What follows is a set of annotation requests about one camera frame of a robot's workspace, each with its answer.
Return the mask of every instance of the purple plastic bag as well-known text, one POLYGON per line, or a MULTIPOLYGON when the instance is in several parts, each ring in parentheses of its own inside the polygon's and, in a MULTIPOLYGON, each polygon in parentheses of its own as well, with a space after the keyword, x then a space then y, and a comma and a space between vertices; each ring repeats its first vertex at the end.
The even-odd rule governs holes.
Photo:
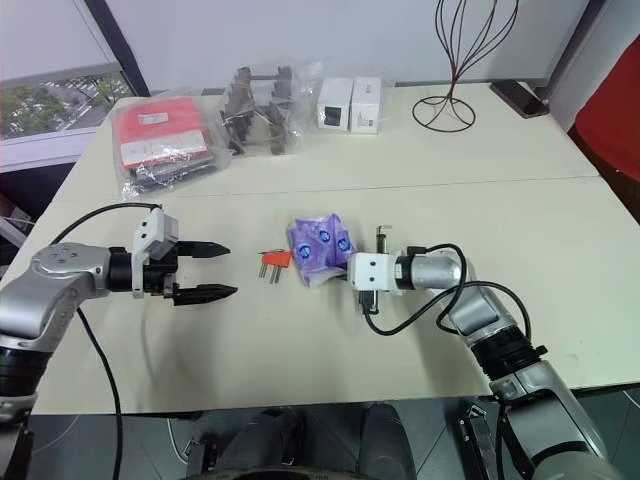
POLYGON ((346 273, 355 249, 349 230, 335 213, 314 219, 297 219, 289 229, 293 258, 307 286, 324 283, 346 273))

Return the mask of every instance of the red package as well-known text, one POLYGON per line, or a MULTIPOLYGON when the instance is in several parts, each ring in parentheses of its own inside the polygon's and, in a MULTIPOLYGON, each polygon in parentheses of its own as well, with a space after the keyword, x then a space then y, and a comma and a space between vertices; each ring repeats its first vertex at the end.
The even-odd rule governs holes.
POLYGON ((209 132, 192 97, 144 102, 114 115, 116 148, 127 170, 212 153, 209 132))

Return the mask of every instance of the plastic bag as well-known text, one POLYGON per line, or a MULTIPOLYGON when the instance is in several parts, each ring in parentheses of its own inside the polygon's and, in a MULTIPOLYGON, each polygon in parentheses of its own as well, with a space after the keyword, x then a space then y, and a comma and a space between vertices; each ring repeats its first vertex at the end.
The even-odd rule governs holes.
POLYGON ((321 285, 347 273, 349 257, 356 249, 338 215, 297 219, 288 233, 293 259, 306 286, 321 285))
POLYGON ((218 108, 220 131, 235 155, 295 151, 313 128, 322 62, 242 67, 218 108))
POLYGON ((169 92, 113 112, 114 163, 123 199, 227 166, 231 153, 202 101, 199 95, 169 92))

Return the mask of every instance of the white box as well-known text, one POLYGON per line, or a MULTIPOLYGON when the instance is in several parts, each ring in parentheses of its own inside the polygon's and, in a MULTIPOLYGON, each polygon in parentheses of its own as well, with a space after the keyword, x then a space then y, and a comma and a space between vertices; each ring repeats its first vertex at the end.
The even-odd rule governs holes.
POLYGON ((318 128, 329 130, 349 129, 349 105, 353 80, 350 78, 325 78, 318 97, 318 128))
POLYGON ((351 98, 351 132, 378 133, 382 81, 379 78, 358 77, 351 98))

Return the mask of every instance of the phone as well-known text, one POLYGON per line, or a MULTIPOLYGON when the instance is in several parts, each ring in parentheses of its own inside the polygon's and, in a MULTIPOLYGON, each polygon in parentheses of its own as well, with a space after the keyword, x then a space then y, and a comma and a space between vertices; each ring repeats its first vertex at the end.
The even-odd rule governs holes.
POLYGON ((549 113, 549 106, 538 100, 533 94, 515 80, 499 80, 491 84, 494 91, 507 105, 522 118, 539 117, 549 113))

